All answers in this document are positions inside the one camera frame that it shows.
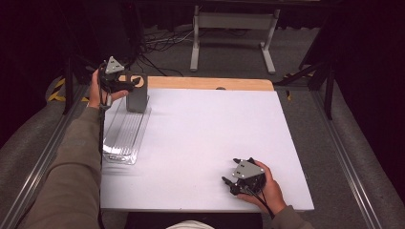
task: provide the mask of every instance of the white cloth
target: white cloth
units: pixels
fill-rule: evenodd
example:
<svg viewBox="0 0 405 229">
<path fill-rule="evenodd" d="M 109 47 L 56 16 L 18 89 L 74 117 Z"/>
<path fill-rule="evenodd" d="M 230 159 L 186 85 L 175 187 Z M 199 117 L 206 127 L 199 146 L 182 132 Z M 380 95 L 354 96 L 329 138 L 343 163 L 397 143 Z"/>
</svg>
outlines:
<svg viewBox="0 0 405 229">
<path fill-rule="evenodd" d="M 208 226 L 205 223 L 195 221 L 195 220 L 183 221 L 183 222 L 178 223 L 176 225 L 170 226 L 170 227 L 168 227 L 166 229 L 189 229 L 189 228 L 193 228 L 193 229 L 214 229 L 213 227 Z"/>
</svg>

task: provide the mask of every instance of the aluminum rail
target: aluminum rail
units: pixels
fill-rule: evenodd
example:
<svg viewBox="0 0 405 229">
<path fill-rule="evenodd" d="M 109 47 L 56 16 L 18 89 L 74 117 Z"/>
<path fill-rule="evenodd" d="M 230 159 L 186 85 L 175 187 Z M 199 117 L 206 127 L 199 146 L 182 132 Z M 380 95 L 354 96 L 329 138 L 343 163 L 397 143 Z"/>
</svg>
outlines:
<svg viewBox="0 0 405 229">
<path fill-rule="evenodd" d="M 28 175 L 24 186 L 21 188 L 20 193 L 18 194 L 9 212 L 4 218 L 2 224 L 0 225 L 0 228 L 13 229 L 17 225 L 20 218 L 23 217 L 27 206 L 32 198 L 32 195 L 34 194 L 39 182 L 41 181 L 41 178 L 44 176 L 46 170 L 48 169 L 55 151 L 59 146 L 68 125 L 72 121 L 77 105 L 80 103 L 80 100 L 86 93 L 87 89 L 88 86 L 86 85 L 78 86 L 72 108 L 68 111 L 67 114 L 63 115 L 60 118 L 44 151 L 42 152 L 40 158 L 37 160 L 31 173 Z"/>
<path fill-rule="evenodd" d="M 368 228 L 370 229 L 382 228 L 378 220 L 378 217 L 372 207 L 372 204 L 370 203 L 369 197 L 366 194 L 366 190 L 364 189 L 363 184 L 360 181 L 360 178 L 358 177 L 352 165 L 349 155 L 345 147 L 343 146 L 342 140 L 340 139 L 339 134 L 337 133 L 333 125 L 333 122 L 327 118 L 324 112 L 324 102 L 322 100 L 321 94 L 317 91 L 314 91 L 311 92 L 311 95 L 313 100 L 315 101 L 317 110 L 322 116 L 324 124 L 328 129 L 330 138 L 334 143 L 337 158 L 340 162 L 340 165 L 342 166 L 343 172 L 345 173 L 346 179 L 348 180 L 349 185 L 351 186 L 353 195 L 357 201 L 357 204 L 360 208 L 363 218 L 367 223 Z"/>
</svg>

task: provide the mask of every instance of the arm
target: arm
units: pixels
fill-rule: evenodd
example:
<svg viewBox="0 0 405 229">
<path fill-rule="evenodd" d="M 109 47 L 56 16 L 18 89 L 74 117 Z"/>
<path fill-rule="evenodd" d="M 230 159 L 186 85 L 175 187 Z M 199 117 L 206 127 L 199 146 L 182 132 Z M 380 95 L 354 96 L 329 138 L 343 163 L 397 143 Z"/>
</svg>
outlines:
<svg viewBox="0 0 405 229">
<path fill-rule="evenodd" d="M 274 229 L 310 229 L 313 228 L 309 222 L 304 221 L 292 208 L 287 206 L 283 199 L 283 193 L 280 185 L 273 179 L 270 169 L 262 162 L 255 163 L 265 170 L 266 185 L 263 188 L 260 197 L 265 196 L 266 203 L 274 214 L 274 219 L 271 222 L 271 228 Z M 263 212 L 269 214 L 266 207 L 256 198 L 246 194 L 239 194 L 238 198 L 256 204 Z"/>
<path fill-rule="evenodd" d="M 113 100 L 127 92 L 112 94 Z M 66 131 L 47 179 L 28 216 L 27 228 L 98 228 L 101 156 L 99 93 L 93 73 L 88 107 Z"/>
</svg>

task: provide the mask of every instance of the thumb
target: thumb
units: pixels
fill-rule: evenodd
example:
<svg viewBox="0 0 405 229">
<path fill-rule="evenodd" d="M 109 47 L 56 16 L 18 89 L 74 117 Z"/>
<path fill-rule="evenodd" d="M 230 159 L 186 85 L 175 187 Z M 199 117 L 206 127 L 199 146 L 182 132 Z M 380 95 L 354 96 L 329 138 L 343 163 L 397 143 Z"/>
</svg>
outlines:
<svg viewBox="0 0 405 229">
<path fill-rule="evenodd" d="M 125 97 L 126 95 L 128 95 L 128 91 L 122 90 L 122 91 L 111 94 L 111 97 L 113 98 L 113 101 L 116 101 L 117 99 Z"/>
</svg>

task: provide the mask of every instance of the metal stand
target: metal stand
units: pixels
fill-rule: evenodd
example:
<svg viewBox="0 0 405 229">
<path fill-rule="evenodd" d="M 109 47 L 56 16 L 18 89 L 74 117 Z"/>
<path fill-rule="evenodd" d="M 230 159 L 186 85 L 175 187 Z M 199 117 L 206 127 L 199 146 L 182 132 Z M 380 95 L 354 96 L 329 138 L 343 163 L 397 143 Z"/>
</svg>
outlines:
<svg viewBox="0 0 405 229">
<path fill-rule="evenodd" d="M 324 110 L 329 120 L 331 118 L 331 100 L 333 94 L 333 82 L 334 82 L 334 62 L 327 61 L 321 62 L 312 66 L 309 66 L 302 71 L 295 74 L 288 74 L 287 78 L 279 82 L 273 82 L 276 86 L 286 86 L 289 83 L 308 75 L 309 73 L 315 72 L 312 79 L 308 82 L 308 87 L 310 91 L 318 91 L 322 84 L 327 80 L 327 88 L 325 93 Z"/>
<path fill-rule="evenodd" d="M 222 28 L 222 29 L 251 29 L 251 30 L 268 30 L 266 42 L 262 42 L 261 50 L 266 61 L 268 73 L 275 74 L 273 61 L 271 60 L 268 48 L 271 38 L 277 25 L 280 10 L 273 14 L 242 14 L 242 13 L 215 13 L 200 12 L 200 7 L 194 9 L 194 43 L 191 53 L 190 71 L 196 72 L 199 65 L 200 53 L 200 28 Z"/>
</svg>

